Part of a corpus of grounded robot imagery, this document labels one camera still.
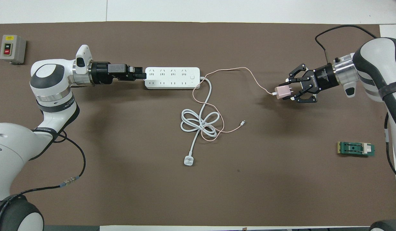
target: cable connector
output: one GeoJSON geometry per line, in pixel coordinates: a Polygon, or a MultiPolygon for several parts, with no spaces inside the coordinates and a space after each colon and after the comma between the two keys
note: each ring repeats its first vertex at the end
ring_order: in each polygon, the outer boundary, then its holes
{"type": "Polygon", "coordinates": [[[275,88],[275,92],[272,93],[272,95],[276,95],[276,98],[283,98],[285,96],[292,95],[291,91],[292,88],[289,88],[289,85],[283,85],[283,86],[278,86],[275,88]]]}
{"type": "Polygon", "coordinates": [[[79,178],[80,178],[79,176],[75,176],[75,177],[71,177],[69,179],[64,180],[64,182],[60,184],[60,188],[62,188],[64,186],[69,186],[70,184],[72,184],[76,180],[78,180],[79,178]]]}
{"type": "Polygon", "coordinates": [[[386,143],[389,142],[389,129],[385,128],[384,129],[384,138],[386,140],[386,143]]]}

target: black cable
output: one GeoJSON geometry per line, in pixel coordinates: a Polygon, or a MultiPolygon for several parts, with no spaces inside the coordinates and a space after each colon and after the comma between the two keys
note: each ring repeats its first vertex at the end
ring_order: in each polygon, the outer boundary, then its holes
{"type": "Polygon", "coordinates": [[[62,140],[60,140],[60,141],[54,141],[54,143],[61,143],[61,142],[64,142],[66,139],[64,138],[64,139],[62,139],[62,140]]]}
{"type": "Polygon", "coordinates": [[[335,27],[333,27],[333,28],[330,28],[330,29],[328,29],[328,30],[325,30],[325,31],[321,32],[320,34],[318,34],[318,35],[315,37],[315,41],[316,41],[317,44],[319,44],[319,46],[321,46],[321,48],[324,50],[327,63],[330,63],[330,62],[329,62],[329,57],[327,56],[327,52],[326,52],[325,47],[318,41],[318,37],[321,36],[321,35],[323,35],[323,34],[326,33],[326,32],[329,32],[329,31],[331,31],[331,30],[335,30],[335,29],[338,29],[338,28],[342,28],[342,27],[354,27],[354,28],[358,28],[358,29],[360,29],[360,30],[366,32],[368,35],[372,36],[372,38],[374,38],[374,39],[377,38],[376,35],[372,34],[371,32],[365,30],[364,28],[362,28],[362,27],[360,27],[360,26],[358,26],[358,25],[339,25],[339,26],[335,26],[335,27]]]}
{"type": "MultiPolygon", "coordinates": [[[[81,170],[81,173],[79,174],[79,177],[81,177],[82,174],[84,174],[85,165],[86,165],[86,160],[85,160],[84,151],[82,150],[82,148],[81,148],[79,145],[77,145],[74,141],[72,141],[70,138],[68,138],[68,137],[66,136],[66,133],[65,133],[65,136],[64,136],[64,135],[61,135],[61,134],[58,134],[58,133],[53,133],[53,132],[44,131],[44,130],[32,130],[32,131],[33,131],[33,132],[50,133],[50,134],[55,135],[55,136],[60,136],[60,137],[64,138],[64,140],[68,140],[68,141],[71,142],[73,145],[75,145],[75,146],[79,149],[79,151],[81,152],[82,159],[83,159],[83,162],[84,162],[84,163],[83,163],[82,170],[81,170]]],[[[9,205],[9,203],[10,203],[12,200],[14,200],[15,198],[17,198],[17,197],[19,197],[19,196],[21,196],[21,195],[23,195],[23,194],[25,194],[25,193],[35,192],[35,191],[41,191],[41,190],[56,189],[56,188],[60,188],[61,186],[62,186],[62,184],[59,184],[59,185],[56,185],[56,186],[50,186],[50,187],[35,188],[35,189],[25,190],[25,191],[23,191],[23,192],[20,192],[20,193],[18,193],[18,194],[13,195],[12,197],[10,197],[10,198],[5,202],[4,206],[2,206],[2,207],[0,208],[0,221],[1,221],[1,217],[3,216],[3,213],[4,213],[5,209],[7,208],[7,206],[9,205]]]]}
{"type": "Polygon", "coordinates": [[[386,156],[387,156],[387,161],[389,162],[390,168],[396,175],[396,169],[394,169],[392,161],[390,160],[390,154],[389,154],[389,134],[388,129],[387,129],[387,121],[389,120],[389,113],[386,113],[386,117],[384,118],[384,135],[386,137],[386,156]]]}
{"type": "Polygon", "coordinates": [[[87,164],[87,161],[86,161],[86,159],[85,159],[85,153],[84,153],[84,151],[82,150],[82,148],[79,146],[79,145],[77,145],[74,141],[72,141],[70,138],[68,138],[67,136],[63,136],[63,135],[61,135],[61,134],[58,134],[58,133],[53,133],[53,132],[50,132],[50,131],[45,131],[45,130],[32,130],[33,132],[43,132],[43,133],[50,133],[51,135],[54,135],[54,136],[60,136],[61,138],[64,138],[64,139],[66,139],[66,140],[68,140],[69,142],[71,142],[73,145],[75,145],[78,149],[79,149],[79,151],[81,152],[81,155],[82,155],[82,160],[83,160],[83,166],[82,166],[82,170],[81,170],[81,173],[79,174],[79,177],[81,177],[82,176],[82,174],[84,174],[84,171],[85,171],[85,165],[87,164]]]}

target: white cable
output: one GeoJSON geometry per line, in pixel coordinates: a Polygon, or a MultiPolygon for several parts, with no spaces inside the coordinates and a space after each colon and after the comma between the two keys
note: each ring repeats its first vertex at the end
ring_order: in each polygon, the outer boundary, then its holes
{"type": "Polygon", "coordinates": [[[197,140],[199,133],[202,131],[206,135],[208,135],[209,137],[212,137],[212,138],[216,137],[216,135],[217,135],[215,128],[213,126],[211,126],[211,124],[214,124],[219,120],[220,114],[216,111],[213,111],[213,112],[209,113],[204,119],[202,119],[202,112],[204,111],[206,103],[208,102],[209,97],[211,96],[211,92],[212,92],[211,82],[209,81],[209,79],[205,79],[205,80],[209,84],[209,92],[208,92],[208,96],[205,99],[205,104],[202,104],[199,114],[197,114],[195,111],[193,111],[191,109],[185,109],[181,112],[181,120],[182,120],[181,121],[181,129],[182,129],[182,131],[187,132],[187,133],[196,131],[195,138],[192,141],[191,149],[189,150],[189,155],[185,156],[185,159],[183,161],[183,163],[187,166],[191,166],[193,164],[194,158],[192,157],[192,149],[194,148],[195,141],[197,140]],[[192,115],[193,118],[186,118],[185,117],[186,114],[192,115]],[[212,121],[207,121],[211,115],[216,115],[216,118],[212,121]],[[189,125],[190,127],[192,127],[192,129],[185,129],[183,127],[184,124],[189,125]]]}

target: brown surface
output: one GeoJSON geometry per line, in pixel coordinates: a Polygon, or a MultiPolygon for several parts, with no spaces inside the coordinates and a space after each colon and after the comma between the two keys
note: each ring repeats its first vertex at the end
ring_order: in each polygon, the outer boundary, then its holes
{"type": "MultiPolygon", "coordinates": [[[[38,60],[73,59],[88,44],[96,61],[132,66],[199,67],[201,74],[246,66],[272,90],[300,63],[325,64],[314,36],[331,25],[184,22],[78,22],[0,25],[25,38],[25,64],[0,60],[0,122],[35,128],[42,116],[29,88],[38,60]]],[[[365,25],[379,35],[377,25],[365,25]]],[[[331,58],[369,39],[354,28],[321,38],[331,58]]],[[[145,90],[142,81],[73,89],[81,109],[67,127],[87,154],[75,184],[30,193],[48,225],[370,225],[396,218],[396,183],[384,155],[383,104],[358,85],[318,95],[316,104],[278,101],[244,71],[210,77],[217,105],[233,129],[216,142],[179,129],[191,91],[145,90]],[[337,154],[337,141],[371,142],[376,156],[337,154]]],[[[204,98],[207,86],[198,91],[204,98]]],[[[12,193],[58,184],[78,173],[79,152],[51,146],[26,164],[12,193]]]]}

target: power strip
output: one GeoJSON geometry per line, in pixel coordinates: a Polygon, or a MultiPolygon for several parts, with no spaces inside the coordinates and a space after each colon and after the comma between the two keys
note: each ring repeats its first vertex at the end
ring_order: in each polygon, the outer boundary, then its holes
{"type": "Polygon", "coordinates": [[[148,89],[192,90],[201,81],[198,67],[147,67],[145,73],[145,86],[148,89]]]}

